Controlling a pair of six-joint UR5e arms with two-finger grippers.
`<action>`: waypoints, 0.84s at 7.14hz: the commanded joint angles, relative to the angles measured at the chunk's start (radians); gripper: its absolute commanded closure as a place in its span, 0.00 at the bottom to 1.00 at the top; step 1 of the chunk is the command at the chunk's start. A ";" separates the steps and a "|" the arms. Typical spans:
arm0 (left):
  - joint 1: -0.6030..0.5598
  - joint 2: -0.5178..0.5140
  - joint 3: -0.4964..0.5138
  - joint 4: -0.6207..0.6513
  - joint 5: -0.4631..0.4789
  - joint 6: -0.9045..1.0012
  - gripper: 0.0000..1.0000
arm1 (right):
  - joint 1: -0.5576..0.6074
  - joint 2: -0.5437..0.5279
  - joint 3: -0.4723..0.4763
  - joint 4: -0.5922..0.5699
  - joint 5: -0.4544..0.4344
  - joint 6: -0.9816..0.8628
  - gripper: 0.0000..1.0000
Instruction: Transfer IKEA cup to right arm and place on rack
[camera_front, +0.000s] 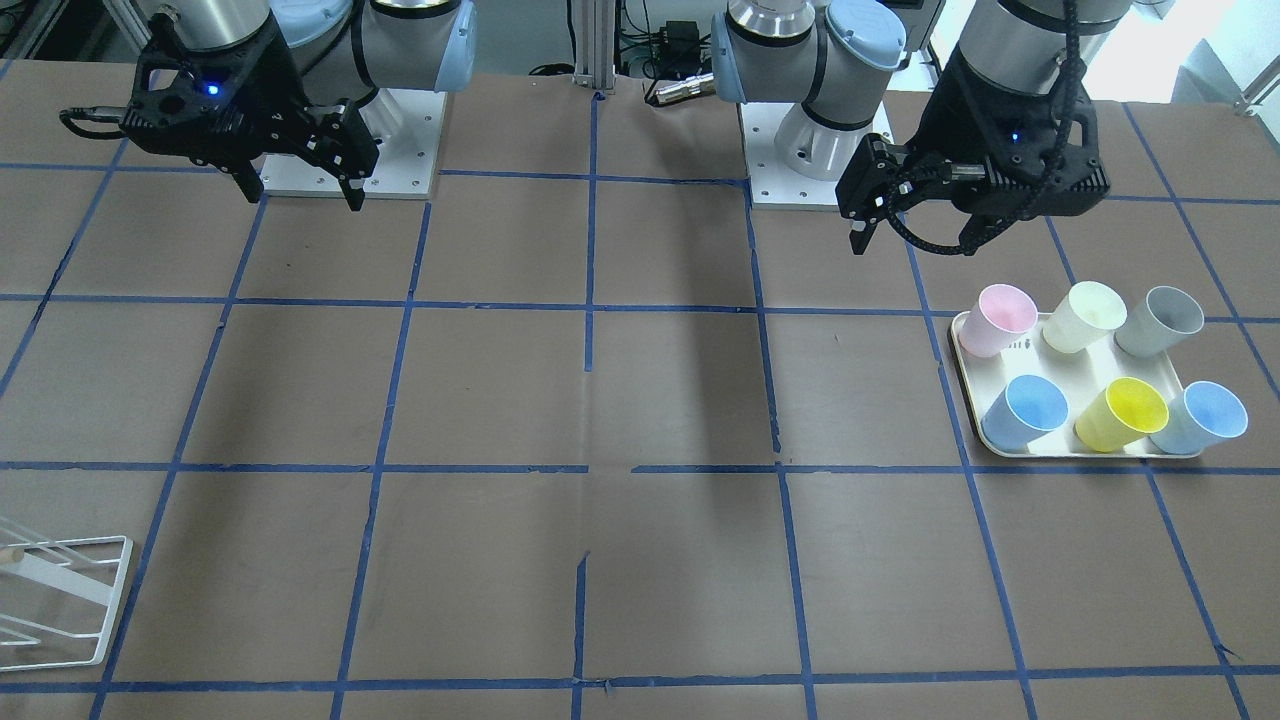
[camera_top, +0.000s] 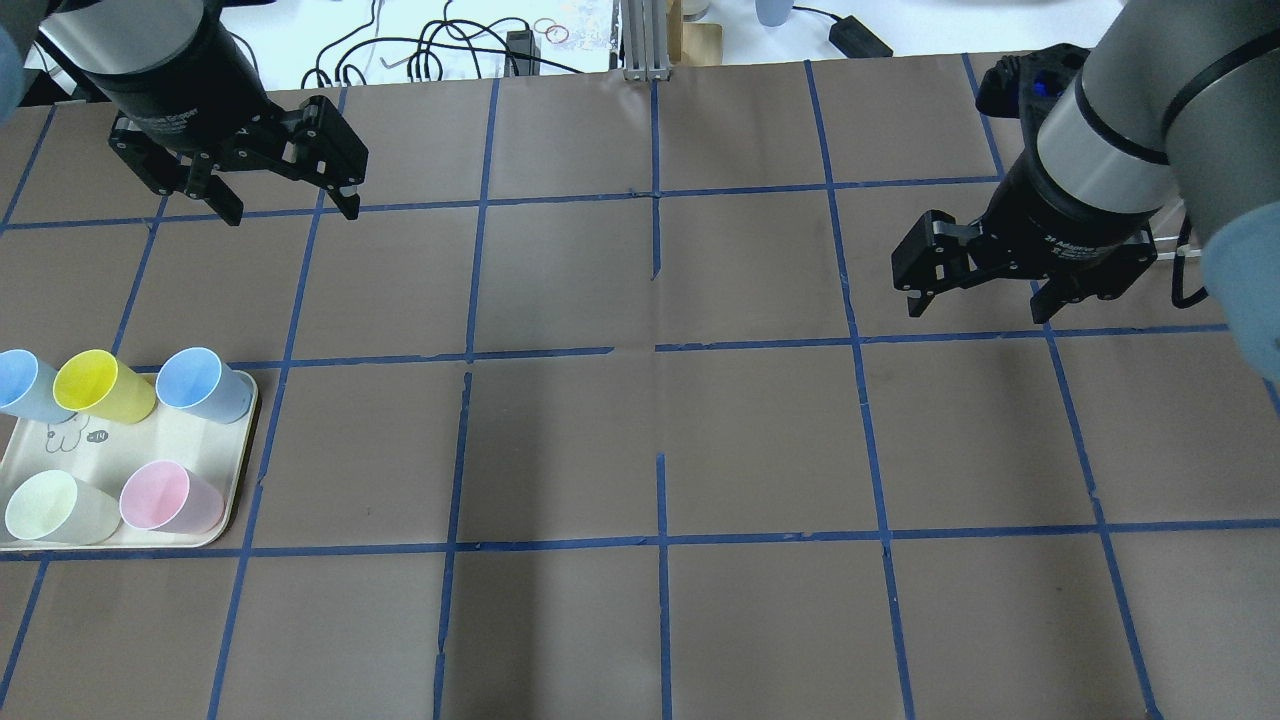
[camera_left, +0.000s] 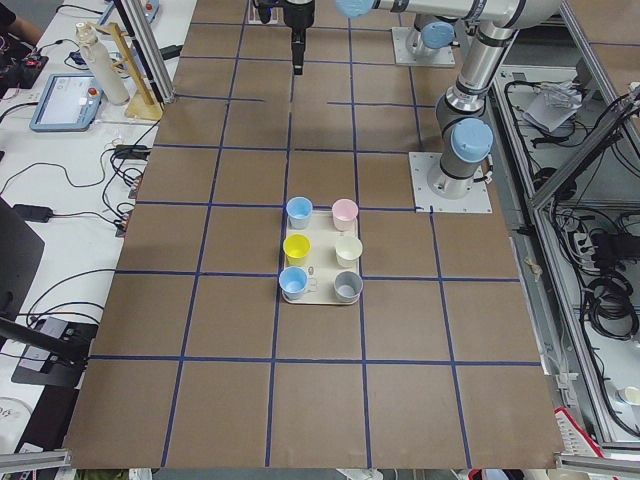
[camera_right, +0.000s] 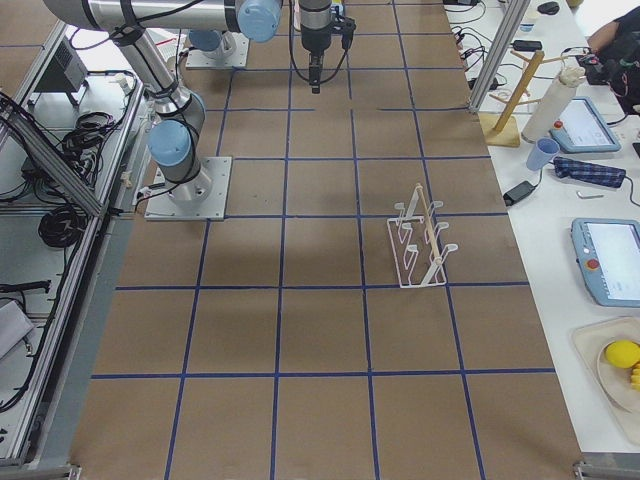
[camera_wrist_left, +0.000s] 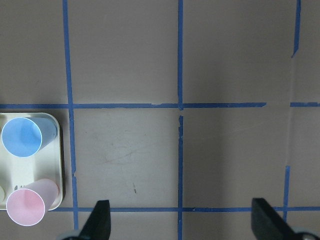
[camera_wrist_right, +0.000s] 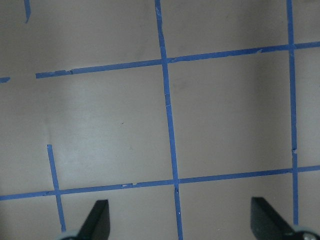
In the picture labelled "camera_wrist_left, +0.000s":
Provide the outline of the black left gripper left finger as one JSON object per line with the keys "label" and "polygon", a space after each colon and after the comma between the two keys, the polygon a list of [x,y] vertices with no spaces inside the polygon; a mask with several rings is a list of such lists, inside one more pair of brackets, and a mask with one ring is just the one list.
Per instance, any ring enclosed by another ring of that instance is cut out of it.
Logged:
{"label": "black left gripper left finger", "polygon": [[99,200],[77,236],[80,240],[108,240],[111,235],[109,200]]}

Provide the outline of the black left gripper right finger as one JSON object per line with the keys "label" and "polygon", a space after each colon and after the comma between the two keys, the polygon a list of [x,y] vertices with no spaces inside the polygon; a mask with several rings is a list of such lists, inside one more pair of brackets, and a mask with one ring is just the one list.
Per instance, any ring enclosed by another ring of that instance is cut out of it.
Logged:
{"label": "black left gripper right finger", "polygon": [[251,201],[251,230],[257,240],[300,239],[264,198]]}

